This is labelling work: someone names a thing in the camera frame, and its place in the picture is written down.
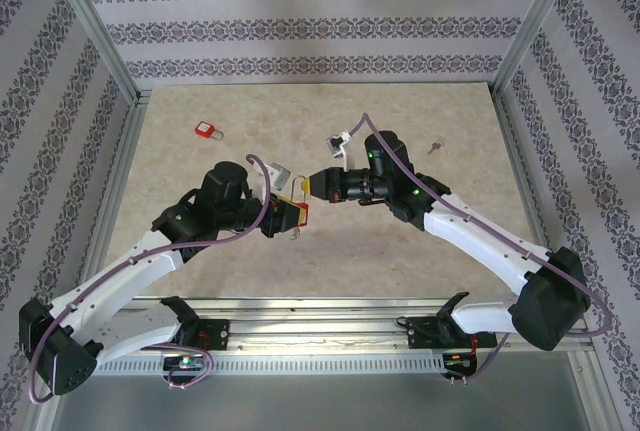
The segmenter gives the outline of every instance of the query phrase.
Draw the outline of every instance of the key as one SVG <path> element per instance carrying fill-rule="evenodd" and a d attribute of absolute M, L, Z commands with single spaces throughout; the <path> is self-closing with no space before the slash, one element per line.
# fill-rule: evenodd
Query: key
<path fill-rule="evenodd" d="M 431 145 L 431 149 L 429 150 L 429 152 L 427 154 L 431 154 L 434 151 L 437 151 L 438 149 L 440 149 L 442 146 L 444 145 L 444 143 L 442 142 L 442 140 L 438 139 L 438 141 L 436 141 L 435 143 L 433 143 Z"/>

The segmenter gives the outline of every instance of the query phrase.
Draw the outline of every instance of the aluminum frame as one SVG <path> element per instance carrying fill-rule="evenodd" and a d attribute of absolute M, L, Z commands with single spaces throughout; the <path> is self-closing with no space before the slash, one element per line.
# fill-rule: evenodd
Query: aluminum frame
<path fill-rule="evenodd" d="M 100 57 L 105 61 L 109 71 L 123 92 L 127 104 L 135 102 L 139 95 L 126 63 L 118 53 L 115 43 L 91 0 L 69 0 L 85 31 L 95 44 Z"/>
<path fill-rule="evenodd" d="M 520 64 L 524 53 L 527 52 L 529 44 L 533 41 L 535 34 L 538 32 L 540 25 L 547 16 L 554 1 L 555 0 L 533 0 L 533 4 L 522 21 L 516 37 L 504 55 L 502 63 L 500 63 L 498 72 L 489 84 L 492 97 L 499 97 L 500 93 L 502 93 L 509 84 L 511 76 Z"/>
<path fill-rule="evenodd" d="M 129 110 L 123 136 L 116 150 L 113 170 L 107 184 L 103 204 L 98 212 L 96 232 L 89 245 L 87 262 L 82 270 L 80 282 L 94 276 L 104 265 L 146 112 L 147 104 L 141 104 L 138 100 L 131 105 Z"/>
<path fill-rule="evenodd" d="M 522 200 L 524 213 L 529 223 L 531 236 L 533 237 L 533 241 L 535 244 L 546 246 L 547 240 L 544 236 L 544 231 L 542 230 L 542 224 L 540 223 L 540 220 L 535 213 L 536 208 L 534 206 L 533 196 L 531 195 L 531 191 L 529 190 L 523 164 L 518 157 L 518 150 L 516 149 L 515 141 L 513 140 L 513 136 L 509 132 L 509 127 L 507 125 L 507 116 L 504 107 L 502 106 L 502 102 L 500 101 L 500 96 L 492 96 L 491 99 L 493 101 L 493 107 L 496 111 L 496 116 L 498 117 L 498 126 L 500 127 L 500 132 L 502 133 L 502 139 L 504 139 L 505 146 L 507 147 L 507 155 L 509 156 L 511 169 L 513 170 L 513 175 L 516 179 L 516 185 L 518 186 L 518 191 L 520 192 L 520 199 Z"/>
<path fill-rule="evenodd" d="M 146 309 L 157 303 L 158 297 L 136 298 L 119 313 L 127 314 Z M 239 299 L 187 299 L 187 303 L 204 318 L 230 319 L 231 335 L 225 362 L 220 374 L 261 374 L 259 364 L 265 357 L 275 362 L 297 362 L 303 356 L 324 356 L 324 361 L 335 363 L 381 362 L 394 359 L 432 359 L 429 366 L 415 372 L 438 372 L 441 355 L 437 351 L 409 350 L 407 335 L 395 324 L 403 315 L 433 315 L 445 303 L 444 299 L 416 298 L 239 298 Z M 502 352 L 535 350 L 520 336 L 512 335 Z M 615 408 L 604 376 L 599 369 L 589 339 L 565 338 L 552 352 L 567 353 L 576 385 L 591 429 L 618 431 L 620 428 Z M 103 375 L 144 375 L 155 373 L 156 368 L 142 369 L 138 362 L 158 363 L 162 356 L 175 353 L 145 350 L 120 358 Z M 402 365 L 392 370 L 370 366 L 366 374 L 409 372 Z M 276 374 L 296 374 L 293 366 Z M 346 369 L 333 369 L 316 374 L 349 374 Z M 300 368 L 299 374 L 310 374 Z M 31 420 L 23 429 L 46 431 L 51 429 L 58 399 L 30 411 Z"/>

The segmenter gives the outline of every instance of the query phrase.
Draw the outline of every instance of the patterned wallpaper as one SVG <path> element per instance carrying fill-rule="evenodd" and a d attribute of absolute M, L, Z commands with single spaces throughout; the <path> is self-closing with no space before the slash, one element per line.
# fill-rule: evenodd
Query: patterned wallpaper
<path fill-rule="evenodd" d="M 640 429 L 639 3 L 556 0 L 502 96 L 548 243 L 580 253 L 614 313 L 595 346 L 628 430 Z"/>
<path fill-rule="evenodd" d="M 532 0 L 93 0 L 154 84 L 487 81 Z"/>
<path fill-rule="evenodd" d="M 24 418 L 18 309 L 76 285 L 128 105 L 67 0 L 0 0 L 0 430 Z"/>

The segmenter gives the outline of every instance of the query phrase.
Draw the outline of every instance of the beige table surface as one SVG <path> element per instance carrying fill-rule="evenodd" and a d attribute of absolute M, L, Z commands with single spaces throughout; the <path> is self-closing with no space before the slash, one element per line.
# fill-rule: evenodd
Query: beige table surface
<path fill-rule="evenodd" d="M 380 130 L 407 144 L 416 171 L 449 185 L 470 206 L 516 235 L 530 232 L 485 84 L 331 84 L 178 86 L 153 90 L 120 206 L 108 262 L 126 251 L 216 162 L 248 169 L 247 153 L 293 175 L 339 166 L 325 144 L 368 112 Z M 198 137 L 200 120 L 225 139 Z M 355 137 L 357 167 L 366 165 Z M 437 140 L 444 143 L 431 155 Z M 250 171 L 250 184 L 259 175 Z M 283 195 L 289 195 L 287 186 Z M 255 232 L 207 249 L 144 294 L 189 297 L 449 297 L 508 292 L 454 246 L 391 215 L 385 206 L 329 204 L 311 198 L 299 239 Z"/>

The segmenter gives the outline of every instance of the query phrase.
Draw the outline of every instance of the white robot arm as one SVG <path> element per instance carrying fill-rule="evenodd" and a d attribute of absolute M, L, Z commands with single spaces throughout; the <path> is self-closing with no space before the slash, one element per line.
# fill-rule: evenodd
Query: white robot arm
<path fill-rule="evenodd" d="M 414 173 L 407 149 L 395 133 L 382 131 L 379 136 L 384 145 L 375 133 L 364 143 L 369 168 L 327 168 L 306 180 L 303 189 L 333 203 L 357 200 L 362 206 L 385 204 L 396 218 L 475 258 L 513 292 L 484 301 L 459 293 L 437 317 L 419 323 L 408 319 L 408 325 L 433 337 L 425 347 L 455 347 L 455 343 L 468 342 L 478 333 L 502 332 L 519 333 L 540 349 L 553 349 L 590 306 L 589 297 L 567 281 L 573 279 L 586 289 L 578 255 L 566 248 L 552 253 L 502 229 L 472 210 L 444 184 Z M 333 138 L 334 144 L 339 144 L 340 137 Z M 518 252 L 505 242 L 516 243 Z M 569 278 L 547 269 L 550 267 Z"/>
<path fill-rule="evenodd" d="M 35 359 L 35 369 L 53 394 L 72 391 L 98 365 L 137 349 L 167 342 L 194 344 L 196 335 L 208 329 L 203 328 L 207 320 L 200 320 L 178 297 L 145 311 L 114 315 L 203 249 L 199 242 L 217 243 L 220 231 L 240 233 L 226 238 L 234 240 L 253 227 L 272 238 L 306 224 L 305 204 L 273 194 L 262 203 L 253 196 L 247 177 L 238 164 L 218 163 L 201 188 L 165 209 L 151 231 L 110 266 L 48 306 L 34 298 L 21 308 L 20 346 L 30 361 Z"/>
<path fill-rule="evenodd" d="M 390 131 L 383 131 L 381 136 L 413 173 L 404 144 Z M 341 149 L 347 162 L 347 150 L 337 138 L 330 147 Z M 576 253 L 566 248 L 551 253 L 525 242 L 470 209 L 447 186 L 429 176 L 414 174 L 412 178 L 433 193 L 421 191 L 406 171 L 395 165 L 374 135 L 365 140 L 365 148 L 369 169 L 349 169 L 348 165 L 328 168 L 305 180 L 304 190 L 330 202 L 358 200 L 363 206 L 385 204 L 398 219 L 450 242 L 475 258 L 513 292 L 488 301 L 475 301 L 468 298 L 469 293 L 458 293 L 436 316 L 404 318 L 409 335 L 418 330 L 426 337 L 419 347 L 468 347 L 476 336 L 487 332 L 495 343 L 493 333 L 501 332 L 519 333 L 534 346 L 551 350 L 589 308 L 590 301 L 584 293 L 540 266 L 553 263 L 584 284 Z M 263 204 L 252 196 L 246 180 L 247 173 L 241 166 L 218 163 L 207 173 L 200 189 L 191 190 L 176 205 L 163 211 L 151 231 L 111 266 L 56 298 L 48 307 L 37 299 L 23 306 L 21 347 L 30 361 L 36 354 L 35 369 L 54 394 L 72 391 L 99 364 L 142 347 L 170 341 L 193 344 L 190 340 L 201 329 L 199 318 L 177 297 L 166 298 L 146 311 L 114 318 L 132 298 L 202 249 L 181 243 L 215 241 L 221 230 L 243 231 L 258 221 L 267 237 L 306 223 L 306 205 L 273 195 L 268 204 Z M 452 209 L 464 210 L 463 217 Z M 514 252 L 496 237 L 499 235 L 519 243 L 521 252 Z M 158 247 L 164 250 L 145 255 L 146 250 Z M 119 273 L 118 279 L 105 280 L 124 262 L 128 267 Z M 78 299 L 96 283 L 101 284 L 86 298 Z M 38 347 L 40 354 L 35 353 Z"/>

